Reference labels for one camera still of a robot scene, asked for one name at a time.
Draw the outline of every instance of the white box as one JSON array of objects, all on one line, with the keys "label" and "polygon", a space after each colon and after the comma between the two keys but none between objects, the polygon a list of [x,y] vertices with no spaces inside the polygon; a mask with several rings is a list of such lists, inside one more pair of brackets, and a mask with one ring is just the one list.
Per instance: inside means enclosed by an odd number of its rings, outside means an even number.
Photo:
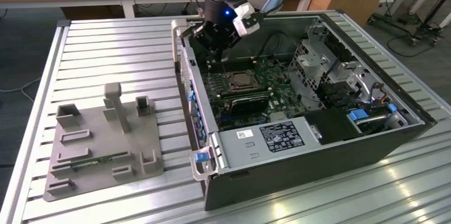
[{"label": "white box", "polygon": [[384,15],[388,11],[388,8],[392,6],[393,0],[378,0],[378,5],[374,9],[374,13]]}]

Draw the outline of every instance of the motherboard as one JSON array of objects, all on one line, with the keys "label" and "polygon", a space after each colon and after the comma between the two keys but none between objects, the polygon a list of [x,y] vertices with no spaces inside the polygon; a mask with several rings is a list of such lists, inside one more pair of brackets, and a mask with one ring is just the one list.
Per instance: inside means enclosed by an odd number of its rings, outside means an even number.
[{"label": "motherboard", "polygon": [[206,64],[201,70],[218,131],[300,116],[305,107],[290,87],[286,66],[252,58],[237,64]]}]

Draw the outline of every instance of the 3d printed holder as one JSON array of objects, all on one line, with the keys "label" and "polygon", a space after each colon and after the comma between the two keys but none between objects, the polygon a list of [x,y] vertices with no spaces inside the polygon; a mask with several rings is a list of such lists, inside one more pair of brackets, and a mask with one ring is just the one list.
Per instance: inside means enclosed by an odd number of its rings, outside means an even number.
[{"label": "3d printed holder", "polygon": [[120,83],[105,84],[104,95],[105,107],[57,107],[45,201],[162,174],[153,101],[122,104]]}]

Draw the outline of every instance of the power supply label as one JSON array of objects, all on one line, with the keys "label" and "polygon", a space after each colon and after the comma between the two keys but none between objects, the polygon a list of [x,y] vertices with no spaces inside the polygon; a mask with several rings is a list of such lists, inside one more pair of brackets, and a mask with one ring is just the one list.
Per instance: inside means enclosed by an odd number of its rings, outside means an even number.
[{"label": "power supply label", "polygon": [[273,153],[304,145],[302,139],[290,121],[260,127],[260,131],[269,151]]}]

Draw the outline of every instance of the circuit board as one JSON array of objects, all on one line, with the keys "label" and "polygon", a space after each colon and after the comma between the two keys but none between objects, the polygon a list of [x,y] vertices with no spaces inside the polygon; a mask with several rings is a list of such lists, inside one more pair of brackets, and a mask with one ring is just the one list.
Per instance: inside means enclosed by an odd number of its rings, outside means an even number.
[{"label": "circuit board", "polygon": [[[204,70],[202,81],[220,131],[270,122],[272,113],[292,118],[305,112],[285,74],[285,66],[268,59],[254,61],[252,69],[214,73]],[[238,102],[249,99],[252,102],[241,103],[237,109]]]}]

